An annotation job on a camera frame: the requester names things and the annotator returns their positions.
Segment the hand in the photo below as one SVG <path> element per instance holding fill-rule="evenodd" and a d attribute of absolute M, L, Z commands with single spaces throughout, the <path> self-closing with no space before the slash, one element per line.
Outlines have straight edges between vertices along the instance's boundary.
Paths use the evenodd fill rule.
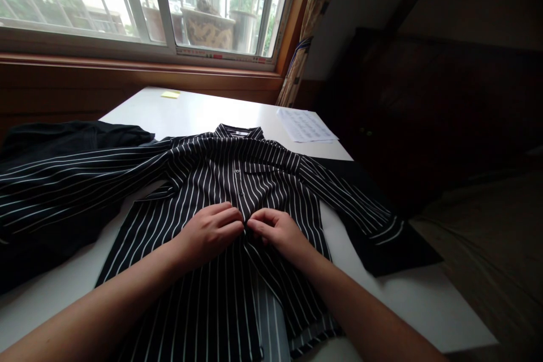
<path fill-rule="evenodd" d="M 243 217 L 230 202 L 199 210 L 170 242 L 182 273 L 217 257 L 243 231 Z"/>
<path fill-rule="evenodd" d="M 255 237 L 261 237 L 264 244 L 270 242 L 298 269 L 308 257 L 319 254 L 286 212 L 262 208 L 251 215 L 247 226 Z"/>

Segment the white table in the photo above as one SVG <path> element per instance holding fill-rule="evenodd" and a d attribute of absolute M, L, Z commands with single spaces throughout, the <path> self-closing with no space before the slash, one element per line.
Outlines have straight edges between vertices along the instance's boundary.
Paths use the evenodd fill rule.
<path fill-rule="evenodd" d="M 164 89 L 145 88 L 102 120 L 136 124 L 165 136 L 214 131 L 219 123 L 257 127 L 264 136 L 287 149 L 314 157 L 352 160 L 338 141 L 293 143 L 277 119 L 275 106 L 182 92 L 178 99 L 161 97 Z M 127 198 L 121 213 L 103 230 L 95 244 L 72 259 L 0 298 L 0 351 L 92 290 L 117 232 L 134 199 L 155 186 Z M 363 268 L 338 216 L 321 204 L 322 222 L 334 263 L 407 321 L 442 352 L 496 344 L 497 341 L 437 266 L 412 269 L 375 279 Z M 310 360 L 359 360 L 346 338 L 328 341 Z"/>

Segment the paper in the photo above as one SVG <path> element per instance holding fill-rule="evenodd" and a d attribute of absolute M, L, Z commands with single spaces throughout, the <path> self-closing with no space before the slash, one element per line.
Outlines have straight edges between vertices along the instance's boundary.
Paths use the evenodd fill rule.
<path fill-rule="evenodd" d="M 324 122 L 307 110 L 277 110 L 277 117 L 283 123 L 292 141 L 296 143 L 332 143 L 338 140 Z"/>
<path fill-rule="evenodd" d="M 178 90 L 167 90 L 166 92 L 161 94 L 161 96 L 162 97 L 168 97 L 168 98 L 171 98 L 171 99 L 177 99 L 180 94 L 181 94 L 181 92 L 178 91 Z"/>

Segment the striped shirt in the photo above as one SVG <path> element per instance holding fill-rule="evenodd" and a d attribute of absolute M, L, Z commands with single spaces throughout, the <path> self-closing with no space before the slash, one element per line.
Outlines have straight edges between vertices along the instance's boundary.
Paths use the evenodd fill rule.
<path fill-rule="evenodd" d="M 10 244 L 56 222 L 106 207 L 155 180 L 136 201 L 97 285 L 171 240 L 200 209 L 230 201 L 244 222 L 260 208 L 288 212 L 326 258 L 319 199 L 380 245 L 403 222 L 315 160 L 265 140 L 261 128 L 219 125 L 138 148 L 71 154 L 14 167 L 0 176 L 0 239 Z M 341 331 L 309 282 L 247 230 L 224 253 L 170 287 L 118 347 L 117 360 L 261 360 L 256 270 L 277 300 L 293 357 Z"/>

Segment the shirt collar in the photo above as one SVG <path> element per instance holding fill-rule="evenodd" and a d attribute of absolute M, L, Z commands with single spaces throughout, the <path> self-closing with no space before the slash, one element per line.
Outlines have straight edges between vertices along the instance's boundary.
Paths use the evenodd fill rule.
<path fill-rule="evenodd" d="M 260 127 L 241 128 L 228 126 L 227 124 L 219 124 L 215 129 L 216 137 L 239 137 L 242 139 L 263 140 L 264 133 Z"/>

